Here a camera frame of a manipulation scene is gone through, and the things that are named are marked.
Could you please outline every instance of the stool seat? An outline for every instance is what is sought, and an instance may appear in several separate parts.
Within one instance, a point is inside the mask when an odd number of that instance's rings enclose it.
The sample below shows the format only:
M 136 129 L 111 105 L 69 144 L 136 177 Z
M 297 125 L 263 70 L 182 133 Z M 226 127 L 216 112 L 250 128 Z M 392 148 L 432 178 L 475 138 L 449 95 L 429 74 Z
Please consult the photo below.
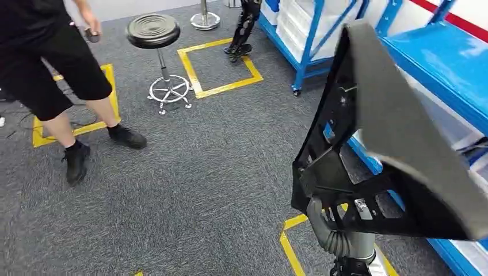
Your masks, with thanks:
M 127 39 L 142 49 L 158 49 L 166 47 L 180 37 L 178 22 L 163 14 L 140 16 L 127 26 Z

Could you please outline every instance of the person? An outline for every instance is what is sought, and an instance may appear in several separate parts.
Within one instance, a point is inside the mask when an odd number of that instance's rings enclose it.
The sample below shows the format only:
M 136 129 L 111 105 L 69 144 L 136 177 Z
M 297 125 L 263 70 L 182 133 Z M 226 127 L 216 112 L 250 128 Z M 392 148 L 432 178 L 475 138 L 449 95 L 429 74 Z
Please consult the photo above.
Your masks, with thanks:
M 262 0 L 241 0 L 242 12 L 237 22 L 232 42 L 224 48 L 231 62 L 236 62 L 239 57 L 248 54 L 253 47 L 246 44 L 251 35 L 254 23 L 259 19 Z
M 91 33 L 101 35 L 101 24 L 87 0 L 73 1 Z M 112 87 L 63 0 L 0 1 L 0 25 L 0 87 L 29 108 L 65 147 L 63 160 L 67 161 L 66 178 L 71 186 L 85 177 L 90 148 L 74 137 L 66 114 L 73 104 L 58 88 L 43 60 L 106 123 L 112 140 L 134 149 L 146 147 L 141 134 L 119 124 L 109 100 Z

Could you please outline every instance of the red stripe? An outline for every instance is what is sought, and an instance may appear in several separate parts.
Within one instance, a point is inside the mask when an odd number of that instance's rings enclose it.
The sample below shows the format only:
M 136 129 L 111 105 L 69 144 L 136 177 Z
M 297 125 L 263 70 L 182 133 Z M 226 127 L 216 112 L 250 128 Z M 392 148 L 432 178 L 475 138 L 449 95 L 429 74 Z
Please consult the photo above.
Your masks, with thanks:
M 423 7 L 424 9 L 428 10 L 429 12 L 432 12 L 432 13 L 437 9 L 436 5 L 430 3 L 427 0 L 411 0 L 411 1 L 414 2 L 415 4 L 419 5 L 419 6 Z M 447 15 L 446 20 L 448 22 L 450 22 L 451 24 L 458 26 L 459 28 L 461 28 L 461 29 L 465 30 L 466 32 L 472 34 L 473 36 L 488 42 L 488 30 L 485 30 L 479 26 L 476 26 L 473 23 L 466 21 L 466 20 L 462 19 L 461 17 L 459 17 L 455 14 L 452 14 L 452 13 L 449 13 Z

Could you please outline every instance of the black stool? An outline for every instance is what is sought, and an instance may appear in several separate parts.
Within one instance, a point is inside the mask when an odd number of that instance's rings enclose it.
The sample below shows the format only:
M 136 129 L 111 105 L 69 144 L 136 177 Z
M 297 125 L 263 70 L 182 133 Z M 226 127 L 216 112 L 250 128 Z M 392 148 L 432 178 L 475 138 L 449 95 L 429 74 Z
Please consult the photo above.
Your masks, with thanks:
M 158 52 L 159 63 L 161 65 L 162 77 L 158 78 L 151 84 L 149 88 L 148 99 L 154 99 L 159 104 L 159 114 L 164 115 L 164 104 L 177 102 L 183 99 L 186 102 L 185 107 L 191 108 L 192 105 L 188 102 L 186 94 L 188 90 L 193 90 L 188 80 L 182 76 L 170 75 L 165 65 L 163 53 L 161 48 L 166 47 L 180 37 L 180 27 L 178 22 L 171 17 L 163 14 L 148 14 L 140 16 L 127 26 L 127 39 L 129 42 L 142 49 L 156 49 Z M 156 88 L 159 82 L 163 82 L 164 88 Z M 163 93 L 163 97 L 158 97 L 154 93 Z

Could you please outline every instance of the black shorts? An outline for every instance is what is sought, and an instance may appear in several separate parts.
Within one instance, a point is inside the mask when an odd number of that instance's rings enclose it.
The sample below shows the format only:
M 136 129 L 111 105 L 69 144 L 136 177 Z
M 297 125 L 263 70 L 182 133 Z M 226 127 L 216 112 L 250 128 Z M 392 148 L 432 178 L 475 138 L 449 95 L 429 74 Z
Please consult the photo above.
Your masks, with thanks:
M 2 49 L 0 87 L 41 121 L 53 119 L 73 105 L 41 58 L 63 75 L 79 99 L 104 99 L 112 92 L 85 39 L 69 22 L 37 45 Z

